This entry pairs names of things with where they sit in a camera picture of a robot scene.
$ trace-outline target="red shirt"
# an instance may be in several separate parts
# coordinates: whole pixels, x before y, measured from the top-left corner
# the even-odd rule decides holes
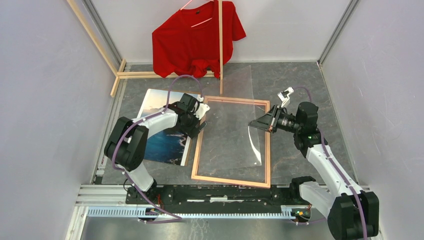
[[[233,41],[246,37],[231,1],[222,2],[222,26],[223,64],[226,64],[233,54]],[[219,78],[219,36],[217,0],[177,11],[152,33],[154,72],[163,78],[173,72],[201,78],[209,68]]]

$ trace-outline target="clear plastic sheet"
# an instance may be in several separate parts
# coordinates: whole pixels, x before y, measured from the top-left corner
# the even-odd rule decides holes
[[[263,164],[259,132],[248,123],[256,119],[250,66],[224,77],[223,97],[207,96],[198,156],[198,172],[258,167]]]

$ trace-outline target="white wall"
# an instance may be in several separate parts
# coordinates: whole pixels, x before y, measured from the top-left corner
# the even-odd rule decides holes
[[[114,77],[65,0],[0,3],[0,239],[64,239]]]
[[[323,73],[386,240],[423,239],[424,1],[363,0]]]
[[[152,62],[152,32],[188,0],[92,0],[127,62]],[[194,0],[187,8],[204,4]],[[349,0],[233,0],[247,37],[231,61],[317,60]]]

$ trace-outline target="pink hanger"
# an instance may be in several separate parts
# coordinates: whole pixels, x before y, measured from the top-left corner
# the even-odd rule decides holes
[[[190,0],[190,1],[188,1],[180,10],[183,10],[185,7],[187,7],[187,5],[189,5],[191,2],[192,2],[193,0]],[[204,24],[204,23],[206,23],[207,21],[209,21],[209,20],[212,20],[212,17],[211,18],[209,18],[209,19],[206,19],[206,20],[204,20],[204,21],[202,21],[202,22],[200,22],[200,23],[198,23],[198,24],[195,24],[195,25],[193,25],[193,26],[191,26],[192,28],[193,27],[196,27],[196,26],[199,26],[200,24]]]

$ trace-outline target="robotic arm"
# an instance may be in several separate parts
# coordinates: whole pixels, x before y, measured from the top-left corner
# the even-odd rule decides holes
[[[365,192],[346,173],[334,157],[327,141],[318,130],[318,107],[311,102],[302,102],[296,115],[288,114],[293,88],[280,92],[281,105],[274,105],[264,116],[253,120],[249,126],[275,133],[281,129],[293,133],[294,145],[316,168],[328,187],[323,189],[310,176],[294,178],[290,187],[299,196],[311,203],[327,219],[328,227],[337,240],[353,240],[363,237],[360,209],[355,199],[359,197],[368,237],[379,232],[379,199],[374,192]]]
[[[143,164],[147,140],[158,132],[175,126],[190,138],[197,137],[207,125],[205,121],[200,124],[201,119],[209,110],[209,106],[202,101],[201,97],[196,99],[184,93],[180,101],[169,104],[168,108],[162,108],[159,111],[161,114],[154,113],[135,119],[120,117],[110,134],[104,148],[104,154],[112,159],[118,141],[128,127],[141,119],[145,119],[125,136],[126,141],[122,142],[119,147],[115,163],[125,169],[134,184],[143,192],[146,192],[155,182]]]

